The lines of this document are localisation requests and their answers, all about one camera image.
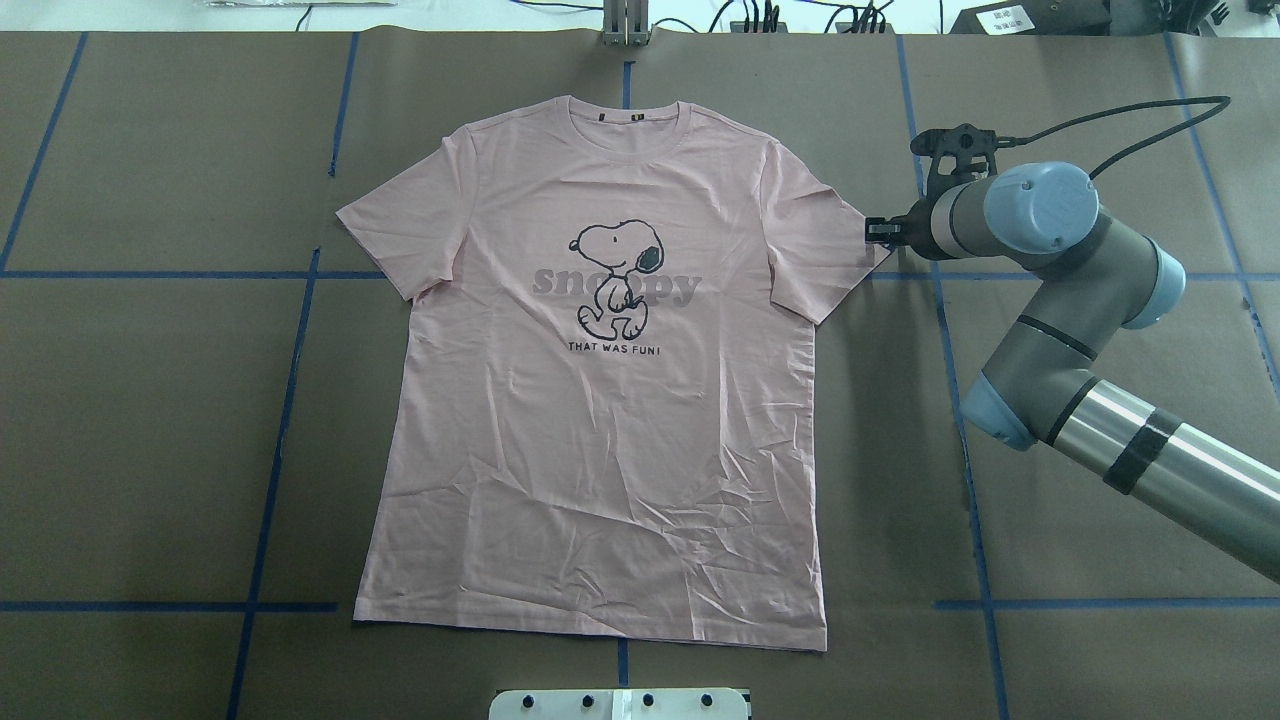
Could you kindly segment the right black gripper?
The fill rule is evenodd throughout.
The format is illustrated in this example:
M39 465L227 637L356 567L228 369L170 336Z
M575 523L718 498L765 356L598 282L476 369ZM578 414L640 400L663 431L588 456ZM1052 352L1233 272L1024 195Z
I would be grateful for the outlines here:
M867 242L887 249L910 246L911 229L908 217L868 217L864 223Z

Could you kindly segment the right silver-grey robot arm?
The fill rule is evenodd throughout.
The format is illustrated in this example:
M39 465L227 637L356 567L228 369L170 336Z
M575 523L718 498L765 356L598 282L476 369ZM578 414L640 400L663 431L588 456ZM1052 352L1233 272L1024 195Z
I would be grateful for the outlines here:
M1047 445L1270 580L1277 471L1093 373L1121 329L1153 325L1185 292L1183 265L1115 219L1092 178L1039 161L946 184L909 213L869 217L872 243L943 261L1006 258L1039 281L960 402L1010 448Z

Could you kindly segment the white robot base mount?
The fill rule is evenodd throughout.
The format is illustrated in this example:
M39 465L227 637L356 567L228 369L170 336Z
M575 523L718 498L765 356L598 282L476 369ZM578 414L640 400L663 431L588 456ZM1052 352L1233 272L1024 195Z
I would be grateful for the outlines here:
M502 691L489 719L751 719L748 691L728 687Z

